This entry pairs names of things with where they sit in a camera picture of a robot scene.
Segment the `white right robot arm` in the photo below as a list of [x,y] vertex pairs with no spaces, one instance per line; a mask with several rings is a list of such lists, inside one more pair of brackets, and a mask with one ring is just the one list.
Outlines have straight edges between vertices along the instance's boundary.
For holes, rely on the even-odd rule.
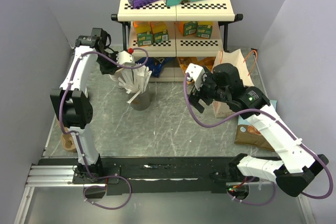
[[185,101],[190,112],[202,113],[203,101],[207,105],[222,102],[229,106],[234,116],[241,116],[250,123],[270,144],[279,159],[267,160],[247,154],[239,154],[229,168],[235,181],[245,177],[257,177],[276,183],[287,195],[297,197],[324,170],[329,180],[329,189],[315,199],[325,199],[333,191],[333,178],[327,168],[328,158],[317,155],[307,148],[302,139],[286,126],[267,96],[255,86],[246,86],[238,69],[231,63],[222,63],[209,71],[207,67],[189,64],[184,82],[192,81],[190,93],[185,92]]

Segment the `paper takeout bag orange handles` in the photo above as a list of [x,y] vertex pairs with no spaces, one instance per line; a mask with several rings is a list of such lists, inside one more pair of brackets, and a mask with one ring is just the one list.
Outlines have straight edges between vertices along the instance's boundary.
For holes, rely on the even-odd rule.
[[[221,63],[230,63],[238,69],[239,76],[245,86],[253,86],[254,83],[251,79],[252,72],[256,68],[257,57],[256,51],[253,50],[246,57],[243,56],[240,49],[234,52],[218,51],[213,68]],[[214,101],[212,103],[214,116],[216,118],[226,118],[232,115],[234,112],[229,108],[226,103]]]

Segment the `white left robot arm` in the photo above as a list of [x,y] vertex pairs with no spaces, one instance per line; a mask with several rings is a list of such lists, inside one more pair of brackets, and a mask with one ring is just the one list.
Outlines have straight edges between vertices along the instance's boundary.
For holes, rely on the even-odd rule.
[[103,179],[104,170],[100,154],[94,146],[89,124],[93,107],[86,94],[87,81],[95,63],[102,74],[114,74],[116,53],[109,53],[111,36],[102,28],[93,28],[89,36],[79,36],[75,41],[73,62],[58,89],[52,89],[50,99],[64,135],[72,137],[78,163],[75,174],[92,183]]

